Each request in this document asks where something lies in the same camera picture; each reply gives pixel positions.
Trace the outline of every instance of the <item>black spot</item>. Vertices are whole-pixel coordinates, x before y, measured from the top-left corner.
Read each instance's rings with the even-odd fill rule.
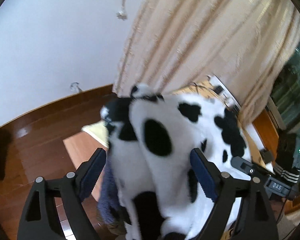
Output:
[[[201,151],[204,153],[207,147],[207,139],[204,142],[201,142]]]
[[[193,203],[198,196],[198,180],[196,175],[194,174],[193,169],[188,171],[188,184],[189,184],[189,191],[190,191],[190,200]]]
[[[228,109],[225,109],[225,117],[216,116],[214,122],[222,129],[222,139],[226,144],[230,145],[231,155],[233,157],[242,157],[247,145],[240,134],[235,115]]]
[[[138,90],[139,89],[138,89],[137,85],[134,85],[133,88],[131,89],[130,96],[133,97],[132,94],[135,93],[135,92],[137,92]]]
[[[130,122],[126,122],[122,126],[118,138],[123,141],[137,141],[136,134]]]
[[[223,151],[222,162],[225,163],[228,160],[228,153],[226,150]]]
[[[158,239],[164,218],[160,214],[156,194],[150,191],[142,192],[133,199],[133,202],[137,210],[142,239]]]
[[[112,125],[111,123],[108,123],[106,128],[108,129],[108,136],[111,136],[111,134],[113,133],[113,131],[115,130],[115,126]]]
[[[171,232],[164,236],[163,240],[184,240],[186,235],[182,233]]]
[[[122,179],[119,179],[119,183],[120,183],[120,187],[121,187],[121,188],[124,188],[124,182],[123,182]]]
[[[161,94],[157,94],[157,97],[158,97],[160,100],[164,101],[164,98],[163,98],[163,96],[162,96]]]
[[[109,206],[110,214],[116,219],[119,220],[120,216],[119,213],[112,207]]]
[[[132,98],[116,98],[105,104],[108,108],[106,119],[111,122],[129,122],[129,106]]]
[[[197,122],[199,115],[201,114],[201,106],[194,104],[190,105],[188,103],[179,103],[178,110],[180,113],[188,118],[191,122]]]
[[[157,98],[156,95],[143,96],[143,97],[141,97],[140,99],[147,100],[147,101],[151,101],[151,102],[157,102],[157,101],[158,101],[158,98]]]
[[[112,144],[110,141],[108,141],[108,151],[107,151],[107,155],[111,154],[111,148],[112,148]]]
[[[143,96],[140,99],[151,101],[151,102],[155,102],[155,103],[157,103],[159,99],[162,100],[162,101],[164,101],[164,98],[163,98],[163,96],[161,94],[150,95],[150,96]]]
[[[126,222],[127,224],[131,225],[131,220],[130,220],[130,216],[128,214],[127,209],[123,206],[120,206],[119,213],[120,213],[120,217],[122,218],[122,220],[124,222]]]
[[[172,143],[162,123],[148,119],[144,124],[144,142],[150,152],[158,156],[167,156],[172,152]]]

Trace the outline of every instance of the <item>curtain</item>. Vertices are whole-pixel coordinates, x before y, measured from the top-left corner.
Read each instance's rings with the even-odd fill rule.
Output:
[[[247,125],[299,40],[300,14],[290,0],[145,0],[113,91],[126,96],[143,82],[169,93],[216,75]]]

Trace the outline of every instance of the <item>white wall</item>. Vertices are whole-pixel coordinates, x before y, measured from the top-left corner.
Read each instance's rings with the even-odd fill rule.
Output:
[[[51,101],[110,84],[142,0],[5,0],[0,7],[0,125]]]

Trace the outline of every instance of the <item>metal bolt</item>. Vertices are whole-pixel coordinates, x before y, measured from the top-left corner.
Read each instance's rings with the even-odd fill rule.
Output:
[[[43,181],[43,177],[37,177],[36,179],[35,179],[35,182],[36,183],[40,183],[41,181]]]
[[[71,179],[71,178],[73,178],[74,176],[75,176],[75,173],[74,173],[73,171],[67,173],[67,178],[68,178],[68,179]]]
[[[254,183],[259,183],[260,182],[260,179],[258,177],[253,177],[252,180],[253,180]]]
[[[227,178],[230,177],[230,174],[229,174],[228,172],[223,171],[223,172],[221,172],[221,176],[222,176],[223,178],[227,179]]]

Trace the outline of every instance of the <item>plush cow toy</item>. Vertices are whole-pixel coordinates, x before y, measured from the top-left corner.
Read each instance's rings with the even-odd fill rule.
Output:
[[[251,157],[235,116],[217,99],[162,96],[139,84],[129,98],[105,105],[101,117],[109,133],[107,155],[127,240],[188,240],[199,234],[213,202],[191,169],[193,148],[200,148],[220,171],[250,179],[230,164],[233,156]],[[227,228],[239,206],[237,198]]]

